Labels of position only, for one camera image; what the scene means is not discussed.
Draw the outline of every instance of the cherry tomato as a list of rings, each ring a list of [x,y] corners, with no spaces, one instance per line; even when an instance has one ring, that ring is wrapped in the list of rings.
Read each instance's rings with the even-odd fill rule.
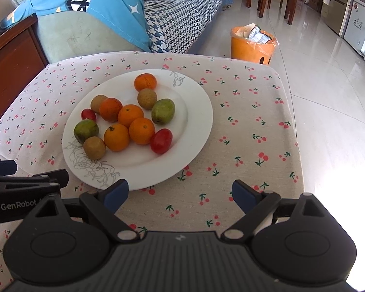
[[[170,148],[170,144],[172,143],[173,134],[167,129],[160,129],[155,133],[153,138],[150,141],[150,148],[156,154],[163,154],[167,152]]]
[[[91,109],[85,109],[81,112],[81,119],[91,119],[96,122],[96,114]]]

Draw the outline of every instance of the cherry print tablecloth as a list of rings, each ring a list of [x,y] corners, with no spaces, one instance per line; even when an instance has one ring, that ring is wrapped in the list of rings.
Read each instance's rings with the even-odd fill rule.
[[[15,160],[17,175],[68,169],[61,138],[73,108],[104,81],[141,69],[173,70],[196,80],[212,102],[214,120],[207,143],[190,164],[163,183],[129,193],[117,215],[133,229],[222,232],[243,215],[231,194],[235,179],[283,197],[303,192],[299,150],[279,76],[267,66],[217,57],[119,52],[51,64],[0,120],[0,160]],[[69,175],[63,197],[90,189]],[[0,290],[10,282],[2,248],[18,224],[0,224]]]

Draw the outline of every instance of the trash can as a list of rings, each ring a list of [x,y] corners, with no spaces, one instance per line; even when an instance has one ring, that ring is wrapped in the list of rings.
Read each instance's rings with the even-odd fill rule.
[[[272,39],[266,44],[259,44],[236,35],[241,27],[231,29],[231,58],[252,63],[269,64],[275,48],[278,45],[277,39],[268,32],[261,31]]]

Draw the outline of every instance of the floor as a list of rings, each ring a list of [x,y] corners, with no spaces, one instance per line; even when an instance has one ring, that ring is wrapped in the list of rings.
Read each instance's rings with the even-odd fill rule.
[[[365,290],[365,61],[320,14],[299,3],[292,26],[272,1],[258,18],[245,0],[221,12],[201,54],[230,56],[230,29],[257,23],[279,41],[270,66],[281,76],[294,116],[305,189],[351,236],[357,260],[347,282]]]

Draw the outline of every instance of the white plate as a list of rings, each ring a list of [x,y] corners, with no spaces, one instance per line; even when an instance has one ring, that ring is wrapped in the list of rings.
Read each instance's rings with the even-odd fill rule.
[[[171,148],[157,155],[149,145],[140,146],[133,141],[123,151],[114,153],[107,149],[101,160],[91,161],[82,145],[73,135],[81,121],[81,111],[90,108],[92,99],[99,94],[117,98],[123,105],[136,104],[138,92],[134,79],[142,73],[157,78],[155,89],[158,100],[169,98],[175,104],[175,115],[165,126],[155,125],[156,132],[168,128],[173,133]],[[151,119],[151,111],[144,111]],[[74,108],[66,123],[62,147],[69,169],[81,181],[98,189],[106,189],[117,180],[128,181],[130,190],[143,189],[170,178],[199,154],[212,128],[212,105],[203,88],[191,78],[169,70],[147,69],[128,72],[114,77],[88,93]],[[111,124],[97,116],[99,137]]]

